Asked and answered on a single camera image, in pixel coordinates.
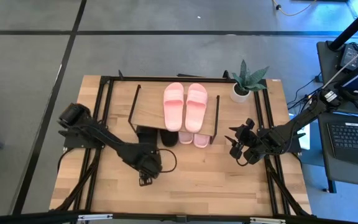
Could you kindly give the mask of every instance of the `keyboard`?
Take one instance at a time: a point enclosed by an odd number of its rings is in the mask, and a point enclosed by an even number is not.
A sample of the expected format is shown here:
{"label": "keyboard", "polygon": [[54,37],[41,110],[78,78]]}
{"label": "keyboard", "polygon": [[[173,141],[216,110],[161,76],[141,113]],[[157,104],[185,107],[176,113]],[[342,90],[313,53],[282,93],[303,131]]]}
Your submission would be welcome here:
{"label": "keyboard", "polygon": [[358,164],[358,123],[328,123],[336,159]]}

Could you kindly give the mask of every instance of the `wooden table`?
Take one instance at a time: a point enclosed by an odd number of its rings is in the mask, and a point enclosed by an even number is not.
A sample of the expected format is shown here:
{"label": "wooden table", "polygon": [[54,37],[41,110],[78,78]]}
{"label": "wooden table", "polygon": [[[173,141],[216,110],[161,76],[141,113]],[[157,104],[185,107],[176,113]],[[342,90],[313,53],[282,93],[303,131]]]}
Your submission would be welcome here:
{"label": "wooden table", "polygon": [[[100,78],[100,76],[84,76],[78,103],[93,110]],[[273,121],[275,125],[285,124],[289,117],[282,83],[280,80],[266,81]],[[160,91],[169,83],[114,82],[108,126],[113,134],[127,142],[137,142],[137,136],[128,123],[128,115],[138,84],[142,85],[142,89],[154,88]],[[178,143],[171,148],[178,158],[176,170],[160,174],[152,185],[146,187],[139,187],[139,173],[124,164],[113,149],[106,147],[101,154],[91,207],[93,212],[272,215],[264,161],[240,167],[229,155],[231,145],[224,137],[224,135],[234,137],[234,132],[228,127],[239,126],[245,123],[247,118],[252,118],[255,127],[258,127],[254,95],[251,94],[245,103],[235,103],[230,99],[232,83],[201,84],[212,98],[220,95],[218,134],[213,144],[205,149],[199,149],[192,144]],[[260,100],[266,123],[264,98],[260,97]],[[104,101],[105,96],[102,98],[101,105],[104,105]],[[158,146],[166,148],[160,140]],[[59,206],[76,185],[84,151],[84,149],[75,149],[62,160],[50,208]],[[161,152],[161,155],[163,169],[171,169],[172,155],[167,152]],[[310,213],[299,161],[290,154],[282,155],[281,160],[287,188],[302,208]],[[277,186],[275,187],[278,208],[282,212],[279,190]],[[88,187],[85,186],[80,208],[85,207],[87,189]]]}

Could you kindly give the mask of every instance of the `pink slipper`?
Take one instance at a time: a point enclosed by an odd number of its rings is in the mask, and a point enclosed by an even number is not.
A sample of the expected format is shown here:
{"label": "pink slipper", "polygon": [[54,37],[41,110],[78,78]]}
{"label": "pink slipper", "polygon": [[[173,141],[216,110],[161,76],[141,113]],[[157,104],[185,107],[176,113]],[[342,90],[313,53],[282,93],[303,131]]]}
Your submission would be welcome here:
{"label": "pink slipper", "polygon": [[193,141],[193,133],[179,131],[179,142],[182,144],[190,144]]}
{"label": "pink slipper", "polygon": [[172,83],[164,91],[164,118],[168,131],[179,131],[183,114],[183,85]]}
{"label": "pink slipper", "polygon": [[208,94],[202,85],[194,83],[189,86],[185,121],[187,131],[191,133],[200,131],[203,125],[207,101]]}
{"label": "pink slipper", "polygon": [[194,145],[198,148],[205,148],[209,144],[209,136],[194,134]]}

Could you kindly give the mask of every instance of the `desk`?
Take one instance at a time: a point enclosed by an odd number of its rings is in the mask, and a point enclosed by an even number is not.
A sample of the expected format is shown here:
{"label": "desk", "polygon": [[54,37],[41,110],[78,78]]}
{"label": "desk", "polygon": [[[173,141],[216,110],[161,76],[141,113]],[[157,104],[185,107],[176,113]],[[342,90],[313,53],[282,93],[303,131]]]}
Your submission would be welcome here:
{"label": "desk", "polygon": [[[326,83],[337,72],[335,66],[338,63],[341,53],[329,50],[325,42],[317,43],[317,51],[321,74],[323,76],[324,83]],[[335,80],[341,79],[344,75],[344,73],[338,75]],[[358,109],[351,102],[344,103],[337,111],[358,114]],[[326,123],[333,122],[343,117],[344,115],[330,113],[323,113],[318,117],[324,164],[328,182],[329,185],[331,185],[330,187],[334,187],[334,182],[332,180],[358,184],[358,165],[335,159],[331,143],[329,142],[330,140],[328,137],[329,135]],[[351,116],[346,116],[346,119],[349,121],[355,121],[355,123],[357,123],[358,120],[358,118]]]}
{"label": "desk", "polygon": [[[78,103],[93,110],[100,76],[85,76]],[[162,88],[167,82],[115,81],[109,107],[109,130],[123,141],[137,142],[128,123],[137,85],[142,89]],[[264,161],[240,167],[229,155],[231,143],[224,135],[234,137],[229,127],[245,123],[247,118],[258,120],[254,95],[246,103],[230,99],[232,83],[201,83],[212,98],[220,95],[218,134],[212,145],[199,149],[178,144],[171,150],[177,155],[177,169],[160,174],[153,184],[139,187],[139,173],[124,164],[116,152],[103,149],[94,190],[92,212],[187,214],[187,215],[272,215]],[[267,80],[274,123],[289,120],[280,80]],[[264,121],[267,114],[262,106]],[[164,147],[160,140],[158,146]],[[50,208],[59,206],[78,181],[84,149],[75,149],[63,158],[53,191]],[[161,152],[163,169],[173,165],[172,155]],[[305,182],[299,162],[290,154],[281,156],[286,186],[296,201],[311,212]],[[84,208],[87,186],[84,187],[80,208]],[[282,210],[276,186],[279,211]]]}

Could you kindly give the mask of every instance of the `white cable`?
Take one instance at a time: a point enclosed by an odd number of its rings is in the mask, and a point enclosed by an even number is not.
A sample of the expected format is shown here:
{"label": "white cable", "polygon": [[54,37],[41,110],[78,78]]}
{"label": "white cable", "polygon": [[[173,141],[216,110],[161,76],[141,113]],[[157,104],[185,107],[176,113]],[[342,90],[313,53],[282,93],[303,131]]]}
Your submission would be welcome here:
{"label": "white cable", "polygon": [[[277,7],[278,6],[278,3],[276,2],[276,0],[272,0],[274,5]],[[281,9],[281,6],[278,8],[278,10],[280,10],[284,15],[286,16],[296,16],[298,15],[299,13],[307,10],[312,4],[314,4],[317,0],[314,0],[312,3],[310,3],[310,5],[308,5],[306,8],[302,9],[301,11],[297,12],[297,13],[294,13],[294,14],[288,14],[286,12],[284,12],[282,9]]]}
{"label": "white cable", "polygon": [[321,89],[326,88],[328,84],[331,83],[335,79],[335,77],[337,77],[340,72],[343,71],[348,65],[350,65],[350,63],[352,63],[356,58],[358,58],[358,55],[356,55],[352,60],[347,62],[345,66],[343,66],[323,87],[321,87]]}

